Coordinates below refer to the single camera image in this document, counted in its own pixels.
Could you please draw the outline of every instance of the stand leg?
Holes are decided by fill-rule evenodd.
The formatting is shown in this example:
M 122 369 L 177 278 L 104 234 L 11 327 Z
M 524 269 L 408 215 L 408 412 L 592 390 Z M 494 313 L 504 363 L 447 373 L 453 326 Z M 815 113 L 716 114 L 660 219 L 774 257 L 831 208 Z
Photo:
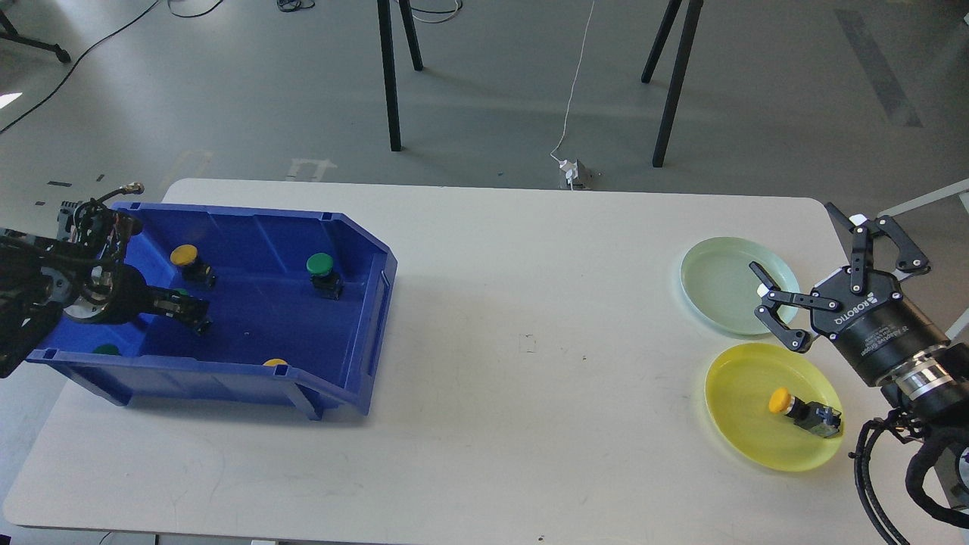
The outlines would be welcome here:
M 0 40 L 9 40 L 11 42 L 17 42 L 18 44 L 24 44 L 25 46 L 30 46 L 31 48 L 39 48 L 47 51 L 53 51 L 57 55 L 57 60 L 63 63 L 71 62 L 71 55 L 67 53 L 57 44 L 48 44 L 46 42 L 39 42 L 37 40 L 31 40 L 30 38 L 24 38 L 16 32 L 14 24 L 10 22 L 7 16 L 4 15 L 3 10 L 0 10 L 0 26 L 3 26 L 4 31 L 0 32 Z
M 3 15 L 3 10 L 0 10 L 0 26 L 3 26 L 3 29 L 6 30 L 8 34 L 16 36 L 14 24 L 10 22 L 7 16 Z
M 414 29 L 414 15 L 411 13 L 411 0 L 400 0 L 400 15 L 404 18 L 404 32 L 407 33 L 407 47 L 411 50 L 414 70 L 423 70 L 421 47 L 418 46 L 418 33 Z
M 955 339 L 962 333 L 962 330 L 966 329 L 966 326 L 969 326 L 969 308 L 966 308 L 966 311 L 949 327 L 949 330 L 946 331 L 946 337 Z
M 653 41 L 653 49 L 649 51 L 649 59 L 646 60 L 646 67 L 642 69 L 643 83 L 649 83 L 653 79 L 653 71 L 656 70 L 656 63 L 660 60 L 660 54 L 663 53 L 663 46 L 666 45 L 666 40 L 670 36 L 670 29 L 672 29 L 672 22 L 676 20 L 676 14 L 679 13 L 679 5 L 683 3 L 683 0 L 670 0 L 667 4 L 667 10 L 663 14 L 663 22 L 660 23 L 660 29 L 656 33 L 656 40 Z
M 963 181 L 958 181 L 952 185 L 947 185 L 942 189 L 937 189 L 931 193 L 926 193 L 921 197 L 916 197 L 911 201 L 906 201 L 901 205 L 895 205 L 887 210 L 878 212 L 878 215 L 898 215 L 909 210 L 914 210 L 918 207 L 924 207 L 929 203 L 934 203 L 939 199 L 945 199 L 946 197 L 951 197 L 952 195 L 959 195 L 960 193 L 969 192 L 969 178 Z M 966 213 L 969 213 L 969 207 L 966 207 Z
M 391 151 L 400 151 L 400 115 L 397 112 L 397 75 L 393 69 L 391 0 L 377 0 L 380 19 L 380 52 L 384 57 L 384 91 L 387 93 L 387 124 L 391 131 Z
M 683 78 L 686 77 L 686 64 L 690 61 L 690 49 L 693 38 L 697 34 L 697 23 L 700 22 L 700 9 L 703 0 L 690 0 L 686 7 L 686 20 L 683 21 L 683 35 L 679 38 L 679 50 L 676 52 L 676 63 L 672 67 L 670 92 L 667 93 L 667 103 L 663 108 L 663 119 L 660 120 L 660 134 L 656 139 L 653 150 L 653 166 L 662 167 L 666 158 L 667 144 L 670 143 L 672 122 L 676 117 L 676 106 L 679 104 L 679 93 L 683 90 Z

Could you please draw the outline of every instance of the gray floor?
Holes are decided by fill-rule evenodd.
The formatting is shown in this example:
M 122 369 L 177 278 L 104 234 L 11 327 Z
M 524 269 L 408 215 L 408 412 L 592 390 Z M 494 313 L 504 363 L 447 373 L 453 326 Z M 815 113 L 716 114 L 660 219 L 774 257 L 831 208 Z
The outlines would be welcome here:
M 193 13 L 212 1 L 172 6 Z M 77 59 L 150 4 L 0 0 L 0 9 L 22 34 L 57 41 Z M 269 0 L 233 0 L 180 19 L 163 1 L 0 135 L 0 225 L 50 234 L 62 200 L 140 180 L 155 201 L 187 176 L 310 180 L 322 172 L 322 181 L 353 183 L 558 186 L 548 151 L 561 134 L 590 0 L 465 0 L 453 21 L 419 24 L 423 73 L 408 66 L 394 13 L 401 153 L 389 151 L 373 4 L 318 0 L 311 11 L 281 14 Z M 708 2 L 666 167 L 654 169 L 675 42 L 652 84 L 639 76 L 664 7 L 596 5 L 560 151 L 597 173 L 596 190 L 805 196 L 872 215 L 969 177 L 969 1 Z M 862 65 L 871 59 L 856 54 L 836 10 L 860 15 L 921 127 L 890 116 L 875 91 L 884 82 L 873 76 L 873 87 Z M 0 42 L 0 94 L 23 93 L 0 110 L 0 126 L 66 70 L 52 53 Z M 901 221 L 935 265 L 906 291 L 945 328 L 969 306 L 969 217 L 949 199 Z M 60 384 L 45 371 L 21 369 L 0 384 L 0 496 Z M 104 536 L 3 521 L 0 533 L 17 545 Z

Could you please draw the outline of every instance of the blue plastic bin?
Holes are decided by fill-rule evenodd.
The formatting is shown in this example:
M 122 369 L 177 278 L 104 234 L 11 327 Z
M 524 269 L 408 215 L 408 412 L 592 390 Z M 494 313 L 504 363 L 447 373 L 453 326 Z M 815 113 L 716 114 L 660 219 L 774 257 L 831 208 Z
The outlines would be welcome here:
M 126 263 L 148 284 L 210 301 L 197 336 L 163 316 L 119 326 L 64 318 L 28 362 L 47 364 L 117 405 L 134 396 L 293 405 L 311 420 L 341 403 L 370 408 L 397 262 L 390 249 L 340 213 L 119 203 L 140 235 Z M 212 289 L 186 283 L 169 254 L 191 243 L 218 274 Z M 306 272 L 317 252 L 344 280 L 338 301 Z M 114 344 L 119 356 L 93 354 Z M 281 358 L 288 365 L 263 363 Z

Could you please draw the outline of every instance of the light green plate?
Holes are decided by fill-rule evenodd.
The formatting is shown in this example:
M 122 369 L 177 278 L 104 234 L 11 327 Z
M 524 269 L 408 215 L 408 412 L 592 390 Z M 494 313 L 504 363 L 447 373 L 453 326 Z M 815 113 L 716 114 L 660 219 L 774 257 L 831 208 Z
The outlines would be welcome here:
M 738 335 L 761 335 L 767 327 L 754 316 L 761 303 L 757 279 L 748 266 L 756 261 L 784 291 L 799 292 L 797 278 L 784 260 L 747 239 L 718 237 L 690 248 L 679 268 L 679 279 L 693 308 L 711 322 Z M 789 322 L 797 313 L 782 306 L 777 314 Z
M 773 344 L 735 346 L 713 361 L 706 373 L 706 408 L 717 430 L 740 454 L 780 471 L 806 471 L 834 456 L 843 434 L 821 438 L 767 410 L 781 386 L 805 402 L 820 401 L 841 410 L 825 376 L 800 354 Z

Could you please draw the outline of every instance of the table leg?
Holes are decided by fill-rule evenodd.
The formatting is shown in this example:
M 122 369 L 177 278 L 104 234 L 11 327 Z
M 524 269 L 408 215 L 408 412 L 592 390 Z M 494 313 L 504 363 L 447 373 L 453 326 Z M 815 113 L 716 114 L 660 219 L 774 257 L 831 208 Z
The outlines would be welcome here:
M 683 89 L 683 78 L 686 77 L 686 64 L 690 60 L 690 49 L 693 38 L 697 34 L 697 23 L 700 22 L 700 9 L 703 0 L 690 0 L 686 7 L 686 20 L 683 21 L 683 35 L 679 38 L 679 50 L 676 52 L 676 62 L 672 67 L 670 91 L 667 93 L 666 106 L 663 108 L 663 118 L 660 120 L 660 134 L 656 139 L 653 150 L 653 166 L 662 167 L 666 158 L 667 144 L 670 143 L 672 122 L 676 117 L 676 106 L 679 103 L 679 93 Z
M 649 83 L 653 79 L 653 71 L 656 70 L 656 63 L 660 60 L 660 54 L 663 53 L 663 46 L 666 45 L 666 40 L 670 36 L 672 22 L 676 20 L 676 14 L 679 13 L 679 5 L 682 3 L 683 0 L 670 0 L 670 3 L 667 4 L 667 10 L 663 14 L 660 29 L 656 32 L 656 40 L 653 41 L 653 49 L 649 51 L 649 59 L 646 60 L 646 67 L 642 69 L 641 81 L 643 83 Z
M 11 23 L 7 16 L 3 14 L 3 10 L 0 10 L 0 26 L 3 26 L 4 30 L 6 30 L 9 34 L 16 36 L 14 24 Z
M 397 75 L 393 68 L 391 0 L 377 0 L 377 18 L 380 19 L 380 52 L 384 57 L 384 91 L 387 94 L 391 151 L 400 151 L 400 115 L 397 111 Z
M 411 0 L 400 0 L 400 15 L 404 19 L 404 32 L 407 33 L 407 46 L 411 50 L 411 60 L 414 70 L 423 70 L 421 47 L 418 45 L 418 33 L 414 28 L 414 14 L 411 13 Z

